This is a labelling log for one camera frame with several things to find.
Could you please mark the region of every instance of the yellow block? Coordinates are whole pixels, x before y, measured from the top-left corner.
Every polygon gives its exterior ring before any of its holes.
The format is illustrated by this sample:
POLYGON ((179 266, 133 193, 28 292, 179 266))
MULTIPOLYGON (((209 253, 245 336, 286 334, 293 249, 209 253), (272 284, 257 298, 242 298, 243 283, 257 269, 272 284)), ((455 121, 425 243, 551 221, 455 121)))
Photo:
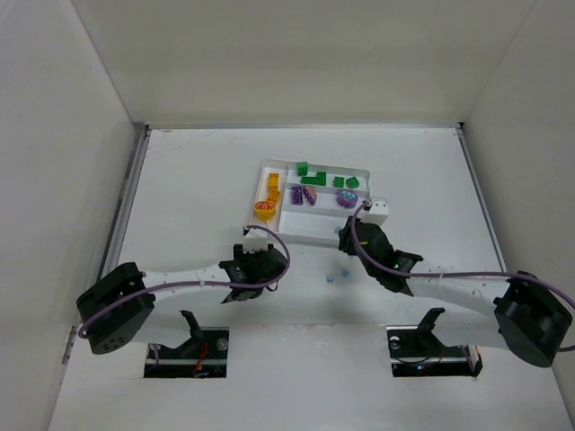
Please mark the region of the yellow block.
POLYGON ((278 190, 279 187, 279 174, 271 173, 268 177, 268 191, 278 190))
POLYGON ((276 214, 276 204, 268 200, 260 200, 253 206, 253 211, 262 222, 267 222, 276 214))
POLYGON ((279 202, 279 197, 281 196, 281 191, 278 190, 272 190, 270 192, 270 194, 268 195, 268 201, 269 202, 273 202, 274 204, 278 204, 279 202))

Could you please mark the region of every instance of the purple cookie toy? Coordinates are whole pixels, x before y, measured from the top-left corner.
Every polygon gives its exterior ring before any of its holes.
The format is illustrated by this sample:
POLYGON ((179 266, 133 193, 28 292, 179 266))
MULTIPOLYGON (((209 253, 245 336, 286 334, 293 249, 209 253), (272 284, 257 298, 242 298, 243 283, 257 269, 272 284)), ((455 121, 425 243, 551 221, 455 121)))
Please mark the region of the purple cookie toy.
POLYGON ((358 203, 358 195, 353 191, 342 190, 338 193, 337 201, 342 207, 355 208, 358 203))

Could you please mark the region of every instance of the white wall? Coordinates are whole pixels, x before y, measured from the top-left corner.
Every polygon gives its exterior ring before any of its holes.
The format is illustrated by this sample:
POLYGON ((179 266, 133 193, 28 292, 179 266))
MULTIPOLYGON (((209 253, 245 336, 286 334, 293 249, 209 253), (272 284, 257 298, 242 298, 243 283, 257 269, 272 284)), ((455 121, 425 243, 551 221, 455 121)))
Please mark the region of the white wall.
POLYGON ((48 423, 133 128, 69 0, 0 2, 0 428, 48 423))
POLYGON ((131 118, 463 121, 534 0, 73 0, 131 118))
MULTIPOLYGON (((575 295, 575 2, 537 0, 464 132, 510 268, 575 295)), ((567 341, 575 342, 572 327, 567 341)), ((573 354, 554 369, 575 416, 573 354)))

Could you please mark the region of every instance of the green lego brick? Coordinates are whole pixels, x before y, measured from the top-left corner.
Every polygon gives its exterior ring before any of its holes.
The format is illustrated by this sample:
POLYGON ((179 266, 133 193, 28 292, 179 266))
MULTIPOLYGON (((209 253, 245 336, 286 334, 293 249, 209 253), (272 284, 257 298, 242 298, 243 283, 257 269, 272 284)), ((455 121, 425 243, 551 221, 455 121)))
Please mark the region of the green lego brick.
POLYGON ((325 186, 325 182, 327 181, 327 174, 325 172, 317 172, 315 178, 318 178, 321 182, 318 186, 325 186))
POLYGON ((316 178, 315 177, 302 177, 302 184, 308 184, 310 186, 315 186, 317 185, 316 183, 316 178))
POLYGON ((297 175, 300 177, 307 175, 307 162, 299 162, 297 164, 297 175))
POLYGON ((356 189, 359 187, 359 181, 356 177, 347 178, 345 183, 348 185, 350 189, 356 189))
POLYGON ((333 179, 333 187, 343 187, 343 177, 335 177, 333 179))

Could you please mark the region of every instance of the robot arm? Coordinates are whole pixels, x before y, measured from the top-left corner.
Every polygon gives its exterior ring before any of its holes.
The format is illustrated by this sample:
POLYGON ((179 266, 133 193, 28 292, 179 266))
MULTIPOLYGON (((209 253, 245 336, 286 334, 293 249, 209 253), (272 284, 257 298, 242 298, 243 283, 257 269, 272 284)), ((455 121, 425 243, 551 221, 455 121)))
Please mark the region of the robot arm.
POLYGON ((280 241, 286 256, 261 240, 255 240, 260 247, 253 252, 236 244, 232 260, 195 271, 146 274, 134 262, 119 265, 77 299, 84 322, 80 337, 88 339, 96 355, 137 340, 178 348, 185 356, 203 341, 190 311, 193 304, 255 299, 266 289, 273 291, 288 270, 285 244, 280 241))
POLYGON ((506 348, 529 364, 551 366, 572 317, 549 290, 529 281, 535 279, 533 276, 519 272, 509 279, 450 278, 449 273, 455 272, 452 268, 395 250, 379 226, 364 224, 356 216, 350 217, 340 231, 339 250, 359 255, 367 273, 383 287, 404 295, 439 299, 470 311, 429 310, 418 332, 430 355, 438 356, 444 347, 474 344, 506 348), (362 249, 359 252, 352 224, 362 249), (417 271, 414 277, 410 277, 412 270, 417 271))

